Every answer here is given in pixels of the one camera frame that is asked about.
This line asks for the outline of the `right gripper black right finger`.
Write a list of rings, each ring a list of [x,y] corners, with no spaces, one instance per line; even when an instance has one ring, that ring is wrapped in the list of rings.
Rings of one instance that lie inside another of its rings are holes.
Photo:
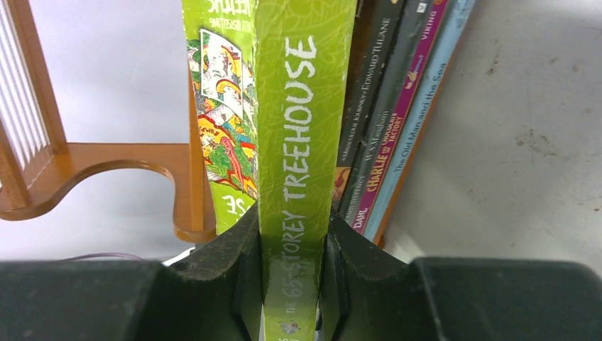
[[[422,257],[405,263],[329,218],[326,340],[600,340],[601,279],[568,261]]]

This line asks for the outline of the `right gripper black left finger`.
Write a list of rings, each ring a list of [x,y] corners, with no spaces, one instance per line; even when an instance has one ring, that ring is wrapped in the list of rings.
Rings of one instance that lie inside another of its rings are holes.
[[[1,264],[2,340],[257,340],[258,211],[184,259]]]

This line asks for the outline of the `colourful Roald Dahl paperback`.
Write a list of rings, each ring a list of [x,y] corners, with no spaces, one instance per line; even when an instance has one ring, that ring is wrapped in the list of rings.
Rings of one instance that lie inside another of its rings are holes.
[[[453,7],[453,1],[410,1],[400,22],[346,193],[349,201],[341,212],[359,234],[367,227],[433,41]]]

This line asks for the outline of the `green cover paperback book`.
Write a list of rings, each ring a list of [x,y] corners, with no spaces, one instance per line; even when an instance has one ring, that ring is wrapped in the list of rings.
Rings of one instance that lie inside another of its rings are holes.
[[[223,234],[256,212],[267,340],[312,340],[355,1],[184,1],[197,126]]]

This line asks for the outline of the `orange wooden file rack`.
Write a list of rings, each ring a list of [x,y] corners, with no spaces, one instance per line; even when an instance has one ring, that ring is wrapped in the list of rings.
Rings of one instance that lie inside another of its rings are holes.
[[[182,18],[182,3],[179,8]],[[53,209],[84,179],[147,169],[175,185],[175,234],[186,242],[219,236],[197,126],[187,42],[186,144],[70,143],[58,111],[29,1],[1,2],[1,218],[28,220]]]

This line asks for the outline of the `dark Moon and Sixpence book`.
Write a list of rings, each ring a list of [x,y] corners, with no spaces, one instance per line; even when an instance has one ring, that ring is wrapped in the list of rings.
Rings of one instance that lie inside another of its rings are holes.
[[[361,199],[398,102],[433,1],[377,1],[359,73],[349,91],[339,166],[349,171],[337,210],[349,225],[363,219]]]

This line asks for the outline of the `light blue hardcover book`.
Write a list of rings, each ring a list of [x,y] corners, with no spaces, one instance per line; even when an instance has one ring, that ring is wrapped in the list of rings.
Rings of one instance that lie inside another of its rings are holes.
[[[385,157],[384,165],[379,168],[382,173],[379,178],[371,179],[376,194],[370,200],[362,201],[365,220],[359,222],[356,217],[352,223],[358,233],[374,244],[381,243],[390,202],[475,4],[475,1],[448,1],[449,11],[443,14],[442,3],[438,3],[429,15],[395,108],[390,139],[385,141],[379,153]]]

